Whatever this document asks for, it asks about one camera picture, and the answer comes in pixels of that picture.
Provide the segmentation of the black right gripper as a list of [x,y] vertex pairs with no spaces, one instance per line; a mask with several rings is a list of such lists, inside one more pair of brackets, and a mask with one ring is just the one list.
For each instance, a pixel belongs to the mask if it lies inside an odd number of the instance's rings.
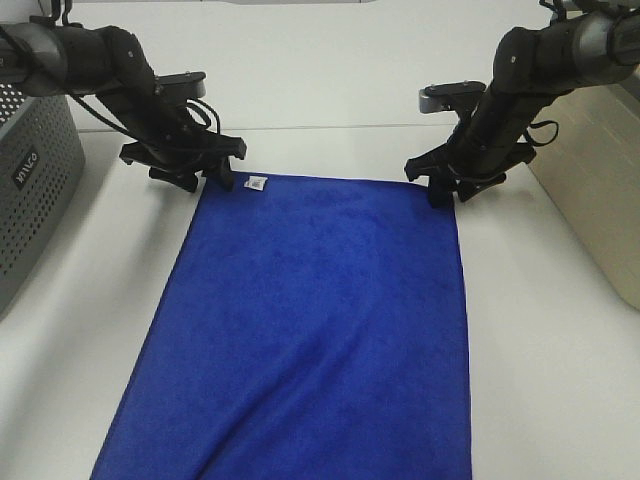
[[410,181],[428,176],[428,202],[432,208],[448,208],[456,192],[461,202],[504,183],[505,172],[534,159],[534,147],[518,141],[520,133],[504,125],[479,127],[460,120],[447,141],[409,159],[404,172]]

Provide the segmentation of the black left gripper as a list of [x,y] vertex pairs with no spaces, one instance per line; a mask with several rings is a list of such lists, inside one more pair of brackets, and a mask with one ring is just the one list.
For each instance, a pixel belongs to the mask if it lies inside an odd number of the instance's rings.
[[120,157],[127,163],[149,167],[149,177],[195,193],[198,173],[214,173],[217,185],[224,191],[234,188],[234,172],[230,159],[244,160],[247,145],[240,137],[222,134],[217,123],[181,123],[174,132],[161,132],[151,138],[130,129],[119,132],[133,140],[124,145]]

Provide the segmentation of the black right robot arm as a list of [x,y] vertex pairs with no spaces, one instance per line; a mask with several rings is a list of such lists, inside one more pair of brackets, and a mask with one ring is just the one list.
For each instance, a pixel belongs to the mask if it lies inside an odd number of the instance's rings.
[[439,147],[410,159],[407,178],[428,180],[428,201],[448,206],[501,184],[509,169],[528,164],[541,142],[536,117],[576,89],[629,78],[639,65],[636,1],[546,1],[547,27],[515,27],[501,39],[489,84],[463,81],[419,92],[424,114],[453,111],[459,121]]

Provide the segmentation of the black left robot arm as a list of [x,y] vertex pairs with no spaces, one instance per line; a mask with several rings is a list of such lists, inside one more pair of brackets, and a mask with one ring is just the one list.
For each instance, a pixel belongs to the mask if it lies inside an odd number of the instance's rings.
[[157,75],[137,37],[115,26],[87,29],[34,16],[1,28],[1,80],[30,97],[95,97],[114,116],[111,127],[130,138],[120,151],[128,165],[148,167],[152,179],[188,192],[200,178],[234,186],[232,158],[246,144],[221,134],[207,105],[206,75]]

